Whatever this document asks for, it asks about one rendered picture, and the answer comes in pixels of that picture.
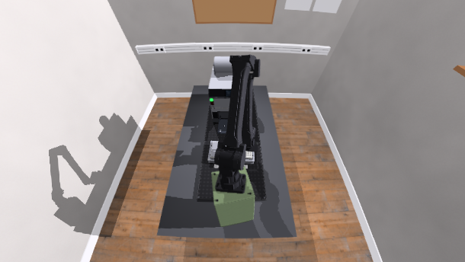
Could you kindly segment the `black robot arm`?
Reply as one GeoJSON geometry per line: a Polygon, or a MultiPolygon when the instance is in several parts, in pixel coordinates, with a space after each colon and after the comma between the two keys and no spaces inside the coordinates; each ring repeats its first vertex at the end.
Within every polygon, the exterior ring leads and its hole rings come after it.
{"type": "Polygon", "coordinates": [[[232,64],[229,116],[224,141],[218,141],[214,156],[215,165],[219,165],[215,188],[216,191],[244,193],[246,175],[241,174],[240,179],[239,170],[241,171],[245,165],[245,150],[255,144],[253,138],[256,128],[252,126],[252,86],[254,77],[260,76],[261,62],[253,55],[230,56],[229,61],[232,64]]]}

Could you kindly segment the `dark grey cylinder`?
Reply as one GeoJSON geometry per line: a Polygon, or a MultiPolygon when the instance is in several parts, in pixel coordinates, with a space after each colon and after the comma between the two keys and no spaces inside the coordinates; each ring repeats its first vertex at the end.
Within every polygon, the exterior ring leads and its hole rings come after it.
{"type": "Polygon", "coordinates": [[[232,64],[229,61],[230,56],[215,56],[214,70],[215,73],[233,73],[232,64]]]}

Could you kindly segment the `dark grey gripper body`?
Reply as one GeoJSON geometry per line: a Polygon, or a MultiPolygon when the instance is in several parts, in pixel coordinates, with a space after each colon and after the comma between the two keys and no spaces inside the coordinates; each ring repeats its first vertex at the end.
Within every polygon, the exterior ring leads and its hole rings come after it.
{"type": "Polygon", "coordinates": [[[258,151],[258,145],[254,144],[251,149],[246,149],[247,152],[257,152],[258,151]]]}

